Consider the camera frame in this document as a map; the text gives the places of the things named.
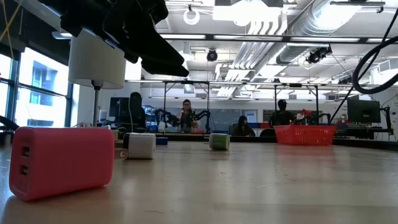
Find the computer monitor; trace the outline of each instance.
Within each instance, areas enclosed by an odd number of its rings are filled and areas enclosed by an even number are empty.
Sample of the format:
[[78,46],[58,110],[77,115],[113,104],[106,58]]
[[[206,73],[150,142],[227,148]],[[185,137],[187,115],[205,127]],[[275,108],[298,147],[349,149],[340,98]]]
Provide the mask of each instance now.
[[359,123],[380,123],[380,102],[348,100],[348,120]]
[[129,100],[128,97],[112,97],[109,116],[115,117],[117,122],[130,123]]

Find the desk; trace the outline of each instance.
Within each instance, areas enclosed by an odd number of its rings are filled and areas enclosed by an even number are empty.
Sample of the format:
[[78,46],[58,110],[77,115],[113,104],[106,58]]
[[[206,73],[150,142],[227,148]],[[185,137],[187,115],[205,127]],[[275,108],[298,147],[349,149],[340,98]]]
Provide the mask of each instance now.
[[338,129],[337,136],[352,136],[361,139],[374,139],[374,133],[389,133],[390,130],[382,128],[344,128]]
[[398,223],[398,154],[341,146],[170,142],[153,161],[115,161],[112,182],[24,203],[0,149],[0,223]]
[[210,137],[210,134],[197,134],[197,133],[155,133],[156,136],[204,136]]

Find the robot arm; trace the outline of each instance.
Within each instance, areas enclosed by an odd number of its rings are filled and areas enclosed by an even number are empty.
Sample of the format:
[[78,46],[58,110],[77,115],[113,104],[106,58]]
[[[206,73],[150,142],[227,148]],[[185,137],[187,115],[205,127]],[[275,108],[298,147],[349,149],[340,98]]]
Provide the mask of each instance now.
[[166,124],[166,128],[167,128],[167,124],[171,124],[173,127],[176,127],[180,124],[179,119],[175,115],[171,114],[168,111],[165,111],[162,109],[157,109],[157,110],[155,110],[155,115],[156,115],[156,122],[157,122],[158,126],[160,123],[159,113],[163,114],[163,122]]
[[13,131],[16,131],[19,128],[18,124],[12,122],[10,119],[7,119],[3,116],[0,116],[0,124],[4,124],[5,127],[7,127],[10,130],[13,130]]
[[205,126],[206,127],[206,133],[210,133],[211,132],[210,125],[209,125],[209,120],[210,120],[210,116],[211,116],[210,111],[205,110],[205,111],[202,111],[202,112],[200,112],[198,114],[195,114],[193,112],[191,114],[191,120],[192,121],[199,121],[205,116],[206,116],[206,126]]
[[169,12],[164,0],[39,0],[61,18],[61,28],[79,36],[84,29],[152,74],[188,76],[184,58],[164,40],[155,24]]

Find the red basket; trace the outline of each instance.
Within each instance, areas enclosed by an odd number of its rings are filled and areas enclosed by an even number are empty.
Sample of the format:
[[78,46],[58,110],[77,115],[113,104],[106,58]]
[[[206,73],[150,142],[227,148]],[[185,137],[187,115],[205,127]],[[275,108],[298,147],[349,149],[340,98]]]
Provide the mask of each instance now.
[[283,125],[275,126],[278,143],[296,146],[329,146],[336,126]]

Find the woman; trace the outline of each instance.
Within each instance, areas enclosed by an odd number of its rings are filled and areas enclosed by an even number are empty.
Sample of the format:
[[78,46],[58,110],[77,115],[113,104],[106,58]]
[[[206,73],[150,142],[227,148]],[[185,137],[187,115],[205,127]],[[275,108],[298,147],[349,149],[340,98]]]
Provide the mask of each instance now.
[[193,114],[191,108],[191,101],[184,100],[182,103],[182,110],[178,113],[177,118],[180,120],[181,132],[190,133],[193,131],[197,131],[199,128],[199,121],[195,121],[191,119],[191,115]]
[[233,136],[256,137],[253,129],[248,125],[248,119],[245,116],[239,118],[238,127],[235,128]]

